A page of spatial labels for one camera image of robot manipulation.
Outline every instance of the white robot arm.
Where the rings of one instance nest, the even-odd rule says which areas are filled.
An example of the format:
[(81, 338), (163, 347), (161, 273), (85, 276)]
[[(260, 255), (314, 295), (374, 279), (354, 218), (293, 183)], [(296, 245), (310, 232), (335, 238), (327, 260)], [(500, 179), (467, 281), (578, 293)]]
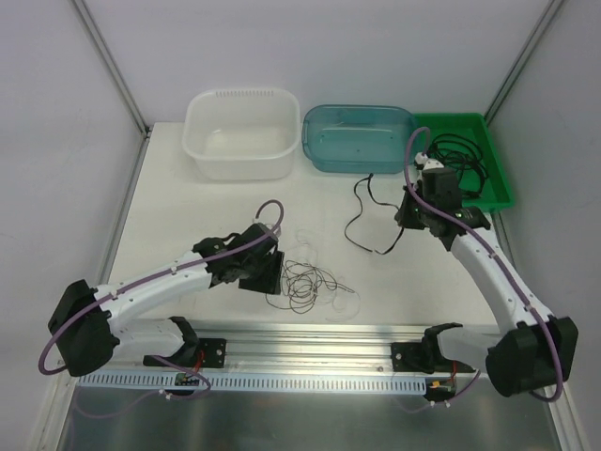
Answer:
[[(67, 369), (71, 376), (89, 374), (110, 360), (194, 366), (201, 344), (181, 317), (138, 319), (146, 311), (190, 292), (239, 281), (239, 288), (279, 294), (284, 254), (277, 250), (280, 219), (268, 228), (251, 225), (242, 234), (206, 238), (180, 258), (153, 272), (116, 285), (90, 288), (85, 280), (69, 285), (48, 323), (53, 335), (39, 359), (42, 374)], [(47, 369), (45, 360), (56, 344), (65, 366)]]
[(462, 206), (453, 169), (425, 154), (416, 156), (415, 165), (420, 176), (413, 186), (406, 171), (406, 193), (395, 220), (404, 228), (428, 228), (459, 260), (490, 306), (501, 339), (458, 323), (442, 324), (425, 331), (420, 347), (403, 352), (403, 363), (433, 373), (445, 363), (461, 362), (487, 373), (506, 397), (561, 385), (571, 370), (576, 325), (553, 316), (519, 277), (482, 212)]

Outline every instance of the green plastic tray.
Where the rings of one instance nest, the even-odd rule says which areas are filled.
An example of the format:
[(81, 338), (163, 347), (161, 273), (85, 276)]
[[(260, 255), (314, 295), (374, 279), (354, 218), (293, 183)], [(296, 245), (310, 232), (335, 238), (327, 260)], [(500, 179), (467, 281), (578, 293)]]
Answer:
[[(492, 213), (514, 205), (514, 196), (482, 115), (478, 113), (427, 113), (418, 114), (415, 117), (420, 127), (428, 127), (431, 130), (432, 139), (439, 134), (455, 133), (471, 139), (482, 149), (483, 164), (488, 171), (489, 179), (482, 190), (482, 196), (479, 199), (466, 199), (465, 206), (474, 205), (482, 211)], [(475, 191), (478, 186), (478, 176), (473, 173), (466, 173), (460, 184), (460, 187), (465, 190)]]

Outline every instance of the white workbench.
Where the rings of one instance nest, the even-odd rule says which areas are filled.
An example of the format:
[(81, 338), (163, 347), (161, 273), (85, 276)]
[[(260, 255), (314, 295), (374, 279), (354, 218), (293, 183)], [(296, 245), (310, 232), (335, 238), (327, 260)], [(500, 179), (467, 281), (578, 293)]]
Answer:
[[(286, 257), (310, 257), (312, 251), (299, 244), (298, 238), (308, 242), (317, 252), (313, 262), (333, 272), (359, 297), (339, 294), (335, 309), (325, 303), (306, 315), (297, 315), (277, 310), (266, 303), (264, 295), (232, 284), (174, 300), (150, 312), (150, 318), (181, 315), (187, 319), (260, 323), (495, 324), (468, 273), (427, 231), (407, 231), (384, 257), (369, 254), (345, 239), (346, 223), (359, 212), (352, 189), (360, 176), (321, 173), (300, 151), (285, 179), (212, 182), (201, 179), (195, 163), (183, 152), (182, 129), (183, 124), (178, 123), (154, 127), (111, 282), (167, 263), (206, 237), (242, 232), (265, 200), (277, 198), (285, 205), (280, 249)], [(372, 184), (376, 199), (400, 204), (401, 175), (376, 176)], [(398, 233), (394, 210), (373, 205), (364, 186), (359, 193), (365, 199), (365, 212), (351, 226), (349, 235), (367, 247), (384, 250)], [(261, 219), (273, 221), (276, 210), (270, 207)]]

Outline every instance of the gray wall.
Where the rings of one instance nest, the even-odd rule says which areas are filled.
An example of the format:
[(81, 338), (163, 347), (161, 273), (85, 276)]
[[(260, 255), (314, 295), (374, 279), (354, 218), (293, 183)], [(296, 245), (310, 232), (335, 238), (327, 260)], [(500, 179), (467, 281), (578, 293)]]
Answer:
[(516, 191), (503, 214), (516, 264), (580, 329), (570, 387), (599, 449), (601, 2), (567, 2), (492, 130)]
[(547, 0), (87, 0), (145, 118), (206, 89), (480, 111)]
[(65, 286), (96, 281), (140, 144), (69, 2), (0, 12), (0, 437), (25, 448)]

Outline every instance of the translucent blue bin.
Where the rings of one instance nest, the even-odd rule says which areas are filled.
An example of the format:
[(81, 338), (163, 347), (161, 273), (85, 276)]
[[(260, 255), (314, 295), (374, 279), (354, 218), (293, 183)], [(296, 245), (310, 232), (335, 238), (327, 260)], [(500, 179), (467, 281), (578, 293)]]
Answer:
[[(417, 127), (402, 108), (321, 105), (304, 118), (302, 149), (323, 172), (397, 174), (405, 168), (405, 147)], [(411, 162), (418, 148), (416, 143)]]

